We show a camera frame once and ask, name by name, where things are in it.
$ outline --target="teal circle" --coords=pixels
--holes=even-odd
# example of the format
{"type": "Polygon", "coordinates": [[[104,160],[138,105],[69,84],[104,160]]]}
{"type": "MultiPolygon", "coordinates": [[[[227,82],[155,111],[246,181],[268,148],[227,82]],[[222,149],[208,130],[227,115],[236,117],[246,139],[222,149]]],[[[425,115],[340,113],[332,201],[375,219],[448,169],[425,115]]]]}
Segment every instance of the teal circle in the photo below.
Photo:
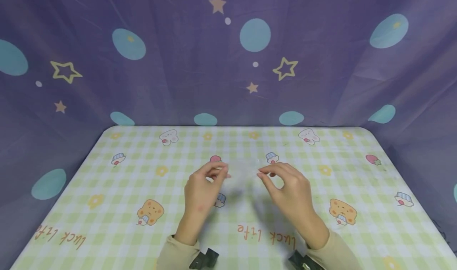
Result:
{"type": "Polygon", "coordinates": [[[302,122],[305,119],[303,114],[296,111],[286,111],[279,116],[279,122],[282,125],[292,126],[302,122]]]}
{"type": "Polygon", "coordinates": [[[240,31],[240,42],[244,49],[250,52],[264,50],[271,39],[268,24],[260,18],[247,21],[240,31]]]}
{"type": "Polygon", "coordinates": [[[130,117],[120,113],[119,111],[115,111],[109,116],[111,117],[111,120],[113,120],[117,125],[135,125],[135,122],[130,119],[130,117]]]}
{"type": "Polygon", "coordinates": [[[196,125],[214,126],[217,124],[217,118],[208,113],[201,113],[194,117],[194,122],[196,125]]]}
{"type": "Polygon", "coordinates": [[[24,53],[14,44],[0,39],[0,71],[11,76],[27,72],[28,62],[24,53]]]}
{"type": "Polygon", "coordinates": [[[117,51],[129,60],[140,60],[146,54],[144,42],[129,30],[116,29],[112,38],[117,51]]]}
{"type": "Polygon", "coordinates": [[[370,37],[370,44],[379,49],[392,47],[405,37],[408,27],[403,14],[393,14],[378,24],[370,37]]]}
{"type": "Polygon", "coordinates": [[[388,123],[395,116],[396,110],[393,105],[385,105],[380,110],[370,116],[369,121],[376,123],[388,123]]]}
{"type": "Polygon", "coordinates": [[[31,188],[31,195],[37,200],[47,200],[62,191],[67,174],[63,169],[54,169],[44,174],[31,188]]]}

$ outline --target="forearm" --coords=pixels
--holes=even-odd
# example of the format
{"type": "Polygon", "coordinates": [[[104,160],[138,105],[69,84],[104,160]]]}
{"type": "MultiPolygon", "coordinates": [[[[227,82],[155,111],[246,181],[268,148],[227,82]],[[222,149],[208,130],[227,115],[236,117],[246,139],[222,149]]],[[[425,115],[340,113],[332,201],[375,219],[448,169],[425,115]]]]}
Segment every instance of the forearm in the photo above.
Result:
{"type": "Polygon", "coordinates": [[[309,248],[314,250],[324,247],[330,236],[330,232],[324,221],[316,213],[301,219],[295,225],[295,228],[306,241],[309,248]]]}
{"type": "Polygon", "coordinates": [[[184,213],[176,230],[175,239],[186,245],[195,245],[204,222],[198,216],[184,213]]]}

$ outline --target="beige star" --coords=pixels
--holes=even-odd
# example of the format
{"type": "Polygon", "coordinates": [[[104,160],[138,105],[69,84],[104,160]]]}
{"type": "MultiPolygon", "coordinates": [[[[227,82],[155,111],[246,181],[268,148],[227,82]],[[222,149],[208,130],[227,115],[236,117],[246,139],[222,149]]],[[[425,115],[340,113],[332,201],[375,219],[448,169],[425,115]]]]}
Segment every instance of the beige star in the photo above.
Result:
{"type": "Polygon", "coordinates": [[[287,76],[295,77],[294,68],[295,68],[295,66],[297,66],[297,64],[298,64],[298,61],[288,61],[285,57],[283,57],[282,60],[281,60],[281,65],[279,65],[279,67],[277,67],[276,69],[273,69],[273,72],[275,74],[279,75],[279,81],[282,80],[283,78],[287,77],[287,76]],[[280,71],[282,69],[282,66],[284,65],[284,63],[286,63],[287,65],[292,65],[289,68],[290,71],[288,73],[282,73],[280,71]]]}
{"type": "Polygon", "coordinates": [[[249,87],[246,87],[246,89],[248,89],[248,90],[249,90],[249,93],[252,94],[253,92],[257,92],[257,87],[258,87],[258,86],[259,86],[258,84],[253,84],[253,83],[251,82],[250,86],[249,86],[249,87]]]}
{"type": "Polygon", "coordinates": [[[76,77],[83,77],[83,75],[81,75],[80,73],[78,73],[74,66],[73,66],[73,63],[72,62],[68,62],[68,63],[57,63],[57,62],[54,62],[54,61],[51,61],[51,65],[54,67],[54,75],[52,75],[52,77],[54,79],[64,79],[65,81],[67,81],[69,84],[73,83],[73,78],[76,78],[76,77]],[[67,77],[65,75],[60,75],[60,69],[59,67],[70,67],[70,71],[72,71],[73,73],[70,75],[70,77],[67,77]]]}
{"type": "Polygon", "coordinates": [[[56,105],[56,112],[61,111],[62,113],[65,113],[65,108],[67,108],[67,107],[66,107],[66,105],[63,105],[62,101],[60,101],[58,103],[54,102],[54,104],[56,105]]]}
{"type": "Polygon", "coordinates": [[[209,2],[213,5],[213,13],[220,12],[224,14],[223,6],[225,5],[225,0],[209,0],[209,2]]]}

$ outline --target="purple fabric curtain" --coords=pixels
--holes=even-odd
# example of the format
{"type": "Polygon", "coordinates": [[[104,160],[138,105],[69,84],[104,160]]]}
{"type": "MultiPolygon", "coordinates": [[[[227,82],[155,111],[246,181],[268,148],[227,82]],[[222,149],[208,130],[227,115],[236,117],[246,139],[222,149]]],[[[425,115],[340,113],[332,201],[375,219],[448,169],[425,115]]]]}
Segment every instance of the purple fabric curtain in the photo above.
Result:
{"type": "Polygon", "coordinates": [[[456,40],[455,0],[0,0],[0,268],[115,124],[362,126],[456,252],[456,40]]]}

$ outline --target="cartoon bear print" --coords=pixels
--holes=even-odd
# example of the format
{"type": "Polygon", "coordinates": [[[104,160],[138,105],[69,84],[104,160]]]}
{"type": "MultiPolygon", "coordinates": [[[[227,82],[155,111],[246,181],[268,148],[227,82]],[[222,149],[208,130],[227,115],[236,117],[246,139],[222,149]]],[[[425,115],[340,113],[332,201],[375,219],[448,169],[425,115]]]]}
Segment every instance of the cartoon bear print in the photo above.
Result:
{"type": "Polygon", "coordinates": [[[160,140],[162,140],[162,144],[164,146],[169,146],[170,144],[176,143],[179,140],[176,129],[171,129],[169,131],[162,133],[159,136],[159,138],[160,138],[160,140]]]}
{"type": "Polygon", "coordinates": [[[357,211],[355,208],[337,199],[330,200],[330,214],[336,218],[336,222],[342,225],[355,225],[357,211]]]}
{"type": "Polygon", "coordinates": [[[139,218],[137,225],[154,225],[163,213],[164,209],[162,205],[154,200],[147,200],[136,213],[139,218]]]}
{"type": "Polygon", "coordinates": [[[308,143],[309,145],[313,146],[315,142],[321,141],[319,136],[317,136],[312,129],[307,128],[305,130],[302,130],[299,134],[298,137],[300,137],[304,142],[308,143]]]}

